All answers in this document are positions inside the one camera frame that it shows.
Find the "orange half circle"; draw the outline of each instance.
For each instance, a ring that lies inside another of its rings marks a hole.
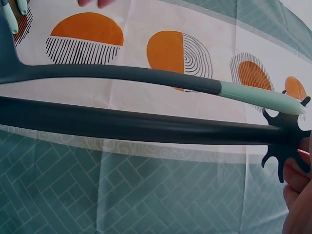
[[[161,31],[147,44],[147,59],[152,69],[184,74],[183,34]]]
[[[300,81],[295,77],[288,77],[285,81],[286,94],[300,101],[307,97],[307,93]]]
[[[79,13],[62,20],[51,36],[123,45],[121,28],[112,19],[93,12]]]
[[[272,90],[269,78],[254,62],[245,61],[238,66],[238,75],[242,84],[261,89]]]

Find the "finger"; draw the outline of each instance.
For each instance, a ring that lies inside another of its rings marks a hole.
[[[297,172],[294,168],[284,166],[283,177],[288,185],[300,194],[310,182],[310,179]]]
[[[309,137],[303,138],[299,144],[299,149],[309,153],[310,152],[309,145],[310,138]]]
[[[310,154],[300,151],[298,150],[299,155],[301,156],[302,160],[305,161],[305,163],[307,163],[309,166],[311,165],[310,163]],[[306,178],[311,179],[311,173],[305,173],[302,171],[302,169],[298,166],[298,164],[296,163],[296,161],[293,158],[289,158],[286,160],[284,166],[288,166],[293,168],[295,171],[297,171],[299,174],[303,175]]]
[[[299,194],[287,184],[284,187],[283,196],[286,202],[286,206],[288,207],[288,210],[290,210],[294,202],[297,200]]]
[[[99,8],[103,8],[104,6],[107,6],[108,4],[112,3],[114,0],[97,0],[97,6]]]
[[[79,6],[85,6],[90,2],[92,2],[92,0],[78,0],[78,5]]]

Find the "teal geometric pattern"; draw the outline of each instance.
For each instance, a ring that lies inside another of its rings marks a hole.
[[[180,0],[164,1],[174,4]],[[312,60],[312,31],[279,0],[182,1],[237,19],[284,42]]]
[[[0,233],[280,233],[282,185],[260,165],[247,168],[92,151],[0,131]]]

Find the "patterned fabric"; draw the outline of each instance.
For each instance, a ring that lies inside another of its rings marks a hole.
[[[256,164],[119,155],[4,131],[0,152],[4,233],[274,234],[286,215],[273,164],[267,175]]]

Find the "concentric line pattern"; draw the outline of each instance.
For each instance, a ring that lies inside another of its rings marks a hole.
[[[282,185],[253,164],[245,185],[245,171],[0,131],[0,233],[280,233]]]
[[[29,34],[29,30],[31,28],[33,22],[33,13],[28,8],[27,14],[21,16],[19,20],[19,32],[14,35],[15,46],[19,45],[22,40]]]
[[[206,47],[196,38],[183,33],[185,74],[212,78],[212,64]]]
[[[118,54],[120,46],[79,39],[49,37],[46,54],[55,64],[109,64]]]
[[[270,80],[270,76],[269,74],[266,72],[262,62],[256,58],[254,55],[251,55],[249,53],[240,53],[236,56],[234,56],[231,61],[230,61],[230,70],[231,70],[231,74],[232,74],[232,81],[233,83],[238,83],[238,84],[242,84],[242,77],[240,74],[240,66],[246,62],[252,62],[255,66],[257,66],[259,69],[261,69],[261,72],[263,73],[263,75],[265,76],[265,80],[262,79],[262,77],[260,77],[259,73],[255,72],[255,71],[243,71],[243,75],[247,76],[247,82],[254,87],[258,87],[258,88],[265,88],[268,90],[273,90],[274,91],[274,87],[273,84]],[[254,106],[252,105],[255,109],[257,109],[258,111],[262,111],[262,108],[259,106]]]

